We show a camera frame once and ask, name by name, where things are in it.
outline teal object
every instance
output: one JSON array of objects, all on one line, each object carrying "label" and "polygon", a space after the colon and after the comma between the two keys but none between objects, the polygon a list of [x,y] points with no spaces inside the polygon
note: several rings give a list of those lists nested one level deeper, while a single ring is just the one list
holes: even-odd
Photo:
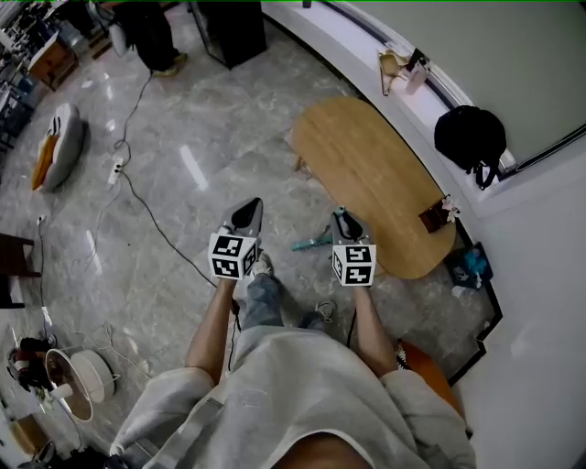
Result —
[{"label": "teal object", "polygon": [[323,245],[332,245],[333,244],[333,237],[331,233],[322,234],[317,238],[311,238],[307,241],[299,241],[297,243],[293,243],[291,245],[291,251],[307,251],[308,249],[313,249],[315,247],[320,247]]}]

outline shoe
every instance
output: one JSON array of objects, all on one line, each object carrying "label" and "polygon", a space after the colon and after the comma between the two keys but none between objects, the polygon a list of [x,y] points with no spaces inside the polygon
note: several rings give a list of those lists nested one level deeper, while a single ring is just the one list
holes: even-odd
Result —
[{"label": "shoe", "polygon": [[320,301],[315,305],[315,311],[321,314],[321,317],[326,324],[331,323],[331,317],[335,314],[337,309],[338,306],[334,300]]},{"label": "shoe", "polygon": [[253,268],[250,270],[250,276],[256,277],[258,274],[273,275],[273,263],[267,253],[262,252],[258,260],[254,262]]},{"label": "shoe", "polygon": [[57,347],[57,337],[55,337],[55,334],[51,334],[49,337],[47,337],[47,342],[49,342],[49,347],[56,348]]},{"label": "shoe", "polygon": [[180,54],[177,54],[177,56],[175,56],[173,61],[175,62],[175,65],[182,65],[187,61],[187,54],[181,52]]},{"label": "shoe", "polygon": [[178,73],[179,73],[179,69],[175,65],[172,65],[171,67],[169,67],[165,71],[159,71],[159,70],[153,71],[153,76],[158,77],[158,78],[171,78],[171,77],[174,77],[175,75],[177,75]]}]

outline table leg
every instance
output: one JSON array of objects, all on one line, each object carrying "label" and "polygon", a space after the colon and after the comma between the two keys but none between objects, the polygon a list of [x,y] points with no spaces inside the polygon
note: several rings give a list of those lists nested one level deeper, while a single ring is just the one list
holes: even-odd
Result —
[{"label": "table leg", "polygon": [[303,158],[301,157],[301,155],[297,155],[297,161],[295,163],[295,171],[299,171],[304,166],[305,166],[305,161],[303,161]]}]

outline orange chair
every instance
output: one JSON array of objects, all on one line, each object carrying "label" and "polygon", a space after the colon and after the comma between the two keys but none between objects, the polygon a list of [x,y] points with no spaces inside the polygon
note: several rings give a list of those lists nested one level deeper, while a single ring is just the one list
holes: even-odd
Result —
[{"label": "orange chair", "polygon": [[452,392],[448,380],[443,375],[440,367],[436,365],[428,354],[417,348],[415,345],[403,340],[400,341],[400,344],[403,346],[403,350],[405,350],[406,361],[409,368],[420,375],[428,386],[436,391],[438,396],[454,407],[456,412],[458,412],[464,419],[464,412],[461,405]]}]

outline wooden table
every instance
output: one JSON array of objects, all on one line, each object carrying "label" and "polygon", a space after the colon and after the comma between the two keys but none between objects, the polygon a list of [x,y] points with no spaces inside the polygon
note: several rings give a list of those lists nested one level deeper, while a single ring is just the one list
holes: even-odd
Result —
[{"label": "wooden table", "polygon": [[30,60],[28,71],[55,91],[78,65],[73,50],[55,33]]},{"label": "wooden table", "polygon": [[455,225],[430,234],[418,217],[444,194],[370,104],[327,99],[301,115],[292,140],[298,168],[307,164],[336,203],[370,225],[386,272],[420,278],[450,252]]}]

